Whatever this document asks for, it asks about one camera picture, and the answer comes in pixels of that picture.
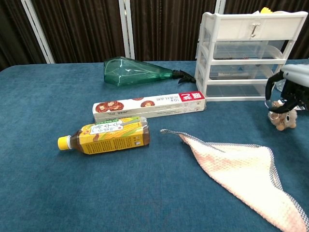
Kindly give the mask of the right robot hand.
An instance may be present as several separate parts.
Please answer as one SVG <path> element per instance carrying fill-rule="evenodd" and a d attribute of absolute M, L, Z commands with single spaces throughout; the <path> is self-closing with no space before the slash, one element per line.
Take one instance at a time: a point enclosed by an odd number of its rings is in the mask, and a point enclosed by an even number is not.
<path fill-rule="evenodd" d="M 265 99 L 270 100 L 275 83 L 285 80 L 281 97 L 286 99 L 282 106 L 272 106 L 268 110 L 277 114 L 291 111 L 296 106 L 309 109 L 309 66 L 305 64 L 287 64 L 280 71 L 270 77 L 265 87 Z"/>

